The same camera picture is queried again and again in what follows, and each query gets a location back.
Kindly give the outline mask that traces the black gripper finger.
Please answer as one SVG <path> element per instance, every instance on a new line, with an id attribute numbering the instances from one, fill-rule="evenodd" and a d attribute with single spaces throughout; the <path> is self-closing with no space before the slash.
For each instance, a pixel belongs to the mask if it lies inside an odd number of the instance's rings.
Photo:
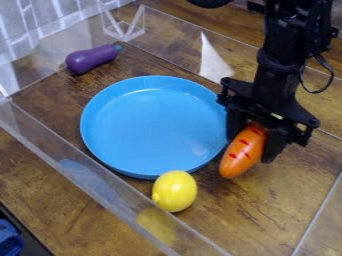
<path id="1" fill-rule="evenodd" d="M 291 134 L 288 129 L 283 127 L 269 129 L 260 161 L 263 163 L 271 163 L 289 143 Z"/>
<path id="2" fill-rule="evenodd" d="M 225 128 L 227 128 L 227 139 L 232 141 L 236 134 L 241 131 L 245 126 L 247 115 L 236 109 L 227 110 Z"/>

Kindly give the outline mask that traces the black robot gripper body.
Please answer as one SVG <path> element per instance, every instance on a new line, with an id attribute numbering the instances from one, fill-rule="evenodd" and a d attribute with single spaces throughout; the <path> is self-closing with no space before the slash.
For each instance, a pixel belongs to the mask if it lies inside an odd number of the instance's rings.
<path id="1" fill-rule="evenodd" d="M 291 143 L 305 146 L 319 120 L 296 101 L 303 62 L 281 63 L 264 50 L 257 51 L 257 68 L 252 82 L 223 77 L 217 102 L 236 109 L 252 120 L 289 130 Z"/>

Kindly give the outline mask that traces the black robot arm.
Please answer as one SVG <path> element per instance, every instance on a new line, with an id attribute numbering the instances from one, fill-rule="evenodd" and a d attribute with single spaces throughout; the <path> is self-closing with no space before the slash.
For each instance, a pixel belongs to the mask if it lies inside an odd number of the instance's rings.
<path id="1" fill-rule="evenodd" d="M 227 137 L 233 140 L 249 120 L 267 131 L 260 160 L 269 163 L 289 143 L 304 146 L 320 121 L 299 105 L 305 61 L 331 65 L 321 53 L 336 36 L 331 27 L 332 0 L 263 0 L 264 42 L 257 50 L 253 80 L 220 79 L 217 103 L 227 110 Z"/>

